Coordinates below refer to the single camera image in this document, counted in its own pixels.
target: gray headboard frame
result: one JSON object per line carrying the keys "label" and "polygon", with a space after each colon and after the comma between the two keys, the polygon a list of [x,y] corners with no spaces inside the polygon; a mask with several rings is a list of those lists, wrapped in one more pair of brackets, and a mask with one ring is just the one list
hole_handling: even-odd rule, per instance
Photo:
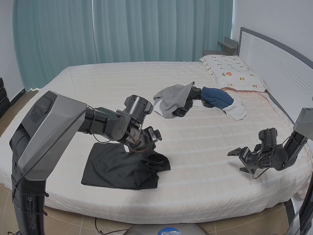
{"label": "gray headboard frame", "polygon": [[[255,32],[253,30],[241,27],[240,28],[240,37],[239,37],[239,47],[238,47],[238,52],[237,55],[239,56],[240,54],[240,47],[241,47],[241,37],[242,37],[242,32],[246,32],[249,33],[253,36],[256,36],[260,39],[263,39],[264,41],[267,41],[277,47],[279,47],[280,49],[283,49],[284,51],[288,52],[289,54],[291,54],[292,56],[296,57],[297,59],[299,59],[300,61],[302,61],[303,63],[305,63],[307,66],[309,66],[311,69],[313,69],[313,61],[308,59],[307,57],[305,57],[304,55],[302,55],[301,53],[297,52],[296,50],[288,47],[287,45],[284,45],[283,43],[272,39],[268,36],[265,36],[263,34],[260,34],[258,32]],[[278,101],[268,92],[268,90],[266,90],[269,97],[271,98],[271,100],[286,114],[286,116],[288,116],[288,118],[291,120],[292,123],[294,123],[294,121],[291,119],[291,117],[288,115],[288,113],[284,110],[284,108],[278,103]]]}

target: curtain fold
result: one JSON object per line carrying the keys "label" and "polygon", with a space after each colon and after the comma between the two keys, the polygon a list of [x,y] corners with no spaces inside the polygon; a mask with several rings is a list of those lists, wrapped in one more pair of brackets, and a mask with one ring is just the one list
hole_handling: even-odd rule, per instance
{"label": "curtain fold", "polygon": [[14,0],[25,89],[72,65],[198,61],[230,37],[233,0]]}
{"label": "curtain fold", "polygon": [[14,0],[13,31],[26,90],[68,66],[96,63],[91,0]]}

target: blue knit garment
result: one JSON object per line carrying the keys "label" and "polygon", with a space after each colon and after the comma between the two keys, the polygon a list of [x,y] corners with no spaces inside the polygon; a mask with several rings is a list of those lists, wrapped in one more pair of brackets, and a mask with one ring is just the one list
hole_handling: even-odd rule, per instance
{"label": "blue knit garment", "polygon": [[201,98],[220,109],[226,108],[234,102],[233,98],[227,92],[217,88],[203,87]]}

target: barcode label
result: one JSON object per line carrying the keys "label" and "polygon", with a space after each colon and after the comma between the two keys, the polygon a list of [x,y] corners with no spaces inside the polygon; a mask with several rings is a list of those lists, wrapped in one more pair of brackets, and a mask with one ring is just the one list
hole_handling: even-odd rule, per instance
{"label": "barcode label", "polygon": [[126,151],[127,153],[129,153],[129,148],[128,148],[128,146],[124,145],[124,149],[125,149],[125,151]]}
{"label": "barcode label", "polygon": [[150,136],[152,137],[152,140],[153,141],[156,140],[157,138],[155,137],[155,135],[154,135],[154,133],[152,131],[152,128],[149,128],[148,130],[149,130]]}
{"label": "barcode label", "polygon": [[246,151],[245,151],[244,155],[242,156],[243,158],[245,158],[245,157],[246,157],[246,155],[247,155],[248,151],[249,151],[249,148],[247,147],[247,149],[246,149]]}

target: black t-shirt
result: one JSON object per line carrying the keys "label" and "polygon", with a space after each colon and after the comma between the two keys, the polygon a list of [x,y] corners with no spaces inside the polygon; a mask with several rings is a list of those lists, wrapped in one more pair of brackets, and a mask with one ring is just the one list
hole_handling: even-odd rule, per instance
{"label": "black t-shirt", "polygon": [[90,151],[81,183],[121,189],[157,188],[157,172],[170,170],[167,157],[154,151],[127,154],[119,143],[95,143]]}

